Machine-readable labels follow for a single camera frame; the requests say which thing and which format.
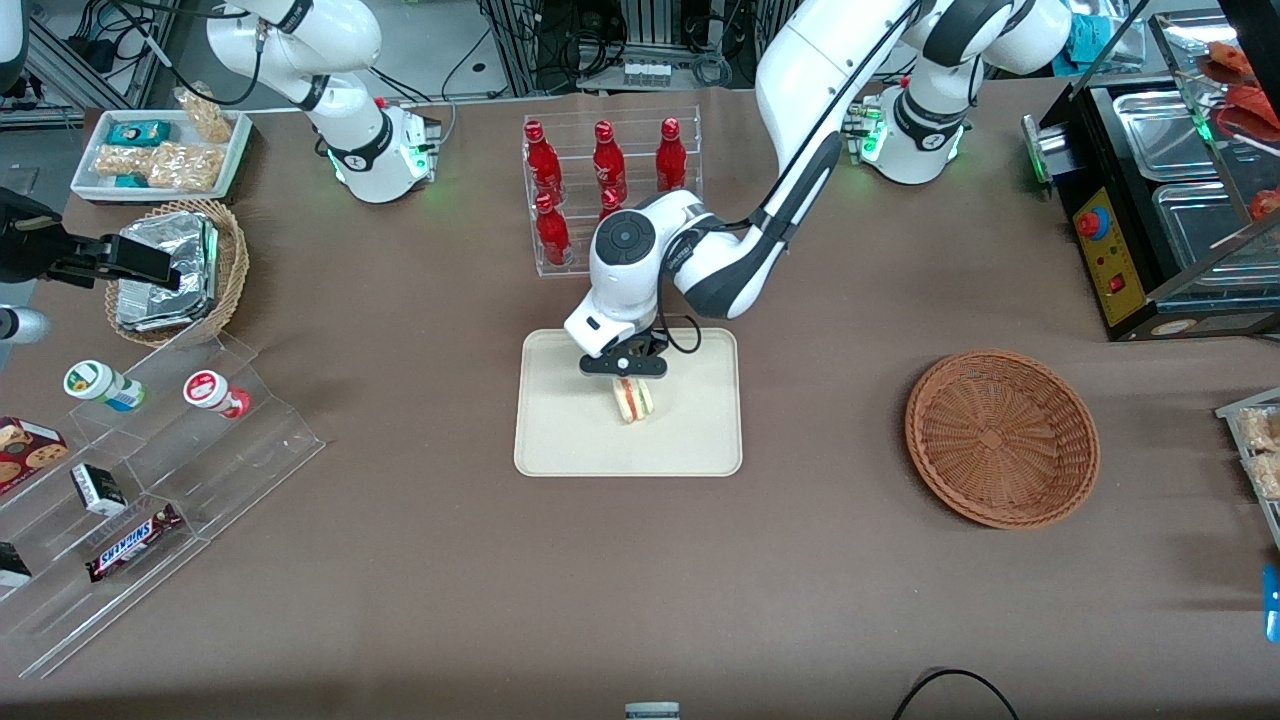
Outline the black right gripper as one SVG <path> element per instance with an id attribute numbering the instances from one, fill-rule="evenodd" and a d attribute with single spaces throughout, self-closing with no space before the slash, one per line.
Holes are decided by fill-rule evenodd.
<path id="1" fill-rule="evenodd" d="M 51 208 L 1 190 L 1 282 L 20 284 L 28 281 L 59 281 L 93 288 L 96 281 L 108 281 L 109 273 L 118 282 L 159 287 L 169 292 L 180 290 L 182 274 L 172 272 L 172 255 L 128 237 L 97 240 L 68 232 L 61 217 Z"/>

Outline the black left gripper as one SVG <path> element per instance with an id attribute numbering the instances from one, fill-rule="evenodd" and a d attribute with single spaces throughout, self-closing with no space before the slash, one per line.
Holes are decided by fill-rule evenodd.
<path id="1" fill-rule="evenodd" d="M 640 391 L 652 393 L 652 382 L 660 379 L 668 372 L 668 364 L 662 354 L 669 347 L 667 334 L 636 334 L 612 343 L 599 356 L 582 355 L 579 370 L 584 375 L 612 377 L 614 392 L 626 391 L 626 379 L 640 379 Z"/>

